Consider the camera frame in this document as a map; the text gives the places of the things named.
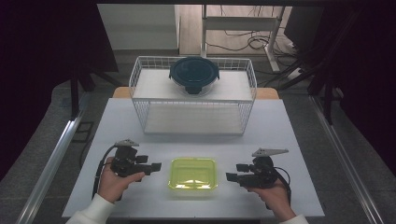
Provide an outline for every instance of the person's left hand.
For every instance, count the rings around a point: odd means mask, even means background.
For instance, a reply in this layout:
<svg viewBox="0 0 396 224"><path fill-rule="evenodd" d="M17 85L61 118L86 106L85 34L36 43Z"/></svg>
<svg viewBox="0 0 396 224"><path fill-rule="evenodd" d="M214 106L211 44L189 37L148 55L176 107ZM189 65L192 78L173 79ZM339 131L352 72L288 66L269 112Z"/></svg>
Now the person's left hand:
<svg viewBox="0 0 396 224"><path fill-rule="evenodd" d="M110 203L114 203L122 195L124 190L128 189L129 184L145 176L144 172L128 175L126 177L117 176L110 169L113 159L114 157L106 159L106 165L102 171L98 190L98 194Z"/></svg>

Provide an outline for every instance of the white sleeve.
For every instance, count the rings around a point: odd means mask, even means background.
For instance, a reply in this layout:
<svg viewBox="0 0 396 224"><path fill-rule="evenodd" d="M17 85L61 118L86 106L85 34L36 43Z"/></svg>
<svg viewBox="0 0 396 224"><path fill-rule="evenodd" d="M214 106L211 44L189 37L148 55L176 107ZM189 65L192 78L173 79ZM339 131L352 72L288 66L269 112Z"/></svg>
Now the white sleeve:
<svg viewBox="0 0 396 224"><path fill-rule="evenodd" d="M279 224L308 224L308 221L306 221L303 215L299 215L287 221L279 222Z"/></svg>
<svg viewBox="0 0 396 224"><path fill-rule="evenodd" d="M66 224L106 224L114 206L114 203L110 203L99 194L95 194L90 206L82 211L77 211Z"/></svg>

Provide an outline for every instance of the metal frame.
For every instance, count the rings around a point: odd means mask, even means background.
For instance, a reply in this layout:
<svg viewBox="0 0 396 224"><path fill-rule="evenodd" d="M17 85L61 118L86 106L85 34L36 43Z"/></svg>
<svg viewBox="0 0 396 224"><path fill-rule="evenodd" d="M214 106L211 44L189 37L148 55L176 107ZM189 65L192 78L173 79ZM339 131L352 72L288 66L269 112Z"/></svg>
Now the metal frame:
<svg viewBox="0 0 396 224"><path fill-rule="evenodd" d="M44 167L41 176L35 183L35 188L30 194L29 199L23 207L16 223L32 223L35 219L35 215L37 214L38 209L40 208L40 205L44 200L47 190L50 188L53 177L55 177L59 165L64 158L64 153L69 147L73 135L75 134L76 129L81 121L90 96L90 93L84 93L84 95L81 97L79 104L80 110L78 111L77 116L67 122L66 127L64 128L64 132L62 133L55 149L53 149L52 154L49 157L49 161Z"/></svg>
<svg viewBox="0 0 396 224"><path fill-rule="evenodd" d="M201 57L206 57L206 31L208 30L271 31L269 43L264 49L273 72L280 72L274 57L274 44L284 12L285 7L282 7L274 18L208 17L206 5L202 5Z"/></svg>
<svg viewBox="0 0 396 224"><path fill-rule="evenodd" d="M327 136L329 137L332 147L334 149L335 154L338 157L341 165L344 168L344 171L348 177L350 185L355 190L356 195L358 196L358 200L361 203L361 207L363 208L365 214L367 215L370 223L379 224L384 223L381 215L379 214L378 208L372 198L369 190L364 185L361 177L358 174L358 171L355 169L352 161L347 155L347 151L344 148L341 140L339 139L337 132L335 131L332 125L329 125L326 121L325 116L322 114L322 106L318 99L318 97L310 96L310 100L317 112L319 117L320 123L323 126L324 131L326 132Z"/></svg>

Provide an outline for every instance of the metal rail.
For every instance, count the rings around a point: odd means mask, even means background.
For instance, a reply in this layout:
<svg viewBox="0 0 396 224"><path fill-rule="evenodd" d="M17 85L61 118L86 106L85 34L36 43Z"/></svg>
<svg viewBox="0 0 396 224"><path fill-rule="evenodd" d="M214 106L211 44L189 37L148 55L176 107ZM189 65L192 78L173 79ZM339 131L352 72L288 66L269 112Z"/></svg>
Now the metal rail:
<svg viewBox="0 0 396 224"><path fill-rule="evenodd" d="M44 197L50 187L53 177L55 177L59 165L64 158L64 153L66 152L73 138L73 135L76 132L76 129L81 121L90 96L90 93L85 92L81 97L79 103L80 110L78 111L77 117L74 120L69 120L67 122L66 127L64 128L64 132L62 133L55 149L53 149L52 154L49 157L49 161L44 167L41 176L35 183L35 188L30 194L29 199L23 207L16 223L32 223L35 219L35 215L37 214L37 211L44 200Z"/></svg>
<svg viewBox="0 0 396 224"><path fill-rule="evenodd" d="M352 164L352 161L348 157L347 151L344 148L341 140L339 139L334 127L327 123L326 118L321 112L323 109L318 97L310 96L310 100L315 107L320 123L323 125L326 134L328 135L330 141L332 142L332 147L334 148L335 154L337 155L339 161L341 162L341 165L343 166L344 171L346 172L348 180L352 188L355 190L355 193L358 196L358 200L360 201L361 206L364 212L366 213L370 223L383 224L384 221L378 212L378 209L375 205L375 202L369 190L365 187L358 172L356 171L354 165Z"/></svg>

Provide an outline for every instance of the translucent plastic tray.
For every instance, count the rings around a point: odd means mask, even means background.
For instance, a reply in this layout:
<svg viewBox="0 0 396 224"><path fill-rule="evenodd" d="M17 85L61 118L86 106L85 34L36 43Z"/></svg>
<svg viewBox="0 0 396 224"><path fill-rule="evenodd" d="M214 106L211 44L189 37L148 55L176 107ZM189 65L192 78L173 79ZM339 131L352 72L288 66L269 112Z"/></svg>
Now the translucent plastic tray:
<svg viewBox="0 0 396 224"><path fill-rule="evenodd" d="M168 186L175 190L212 190L218 185L216 162L208 158L177 158L172 161Z"/></svg>

